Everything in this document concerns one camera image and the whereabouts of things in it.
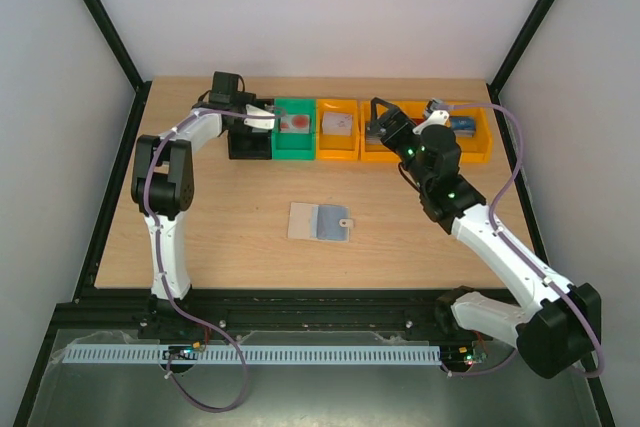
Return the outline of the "beige leather card holder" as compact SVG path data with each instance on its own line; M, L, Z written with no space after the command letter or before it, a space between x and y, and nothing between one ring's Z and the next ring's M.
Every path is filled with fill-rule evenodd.
M287 238L321 242L348 242L355 222L347 207L292 202Z

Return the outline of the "blue cards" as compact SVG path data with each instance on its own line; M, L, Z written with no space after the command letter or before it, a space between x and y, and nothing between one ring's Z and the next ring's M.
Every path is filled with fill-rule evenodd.
M318 241L347 242L351 228L349 209L321 204L312 208L311 238Z

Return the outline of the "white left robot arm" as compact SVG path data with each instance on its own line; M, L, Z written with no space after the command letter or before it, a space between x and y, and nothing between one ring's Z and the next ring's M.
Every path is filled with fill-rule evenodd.
M160 300L181 300L191 288L185 223L195 196L193 156L233 124L255 120L254 100L241 75L216 72L211 88L183 120L161 134L142 135L136 141L131 197L148 229L151 294Z

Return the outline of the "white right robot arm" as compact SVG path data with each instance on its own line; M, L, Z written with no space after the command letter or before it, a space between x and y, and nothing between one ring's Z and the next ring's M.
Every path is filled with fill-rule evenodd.
M463 177L462 148L449 122L453 109L431 100L425 120L416 123L400 106L375 97L367 128L398 156L427 217L473 251L515 300L500 302L461 286L437 300L438 331L450 339L466 331L486 334L512 347L542 378L574 369L586 357L596 367L583 376L599 376L605 366L599 293L536 256L499 220L496 204Z

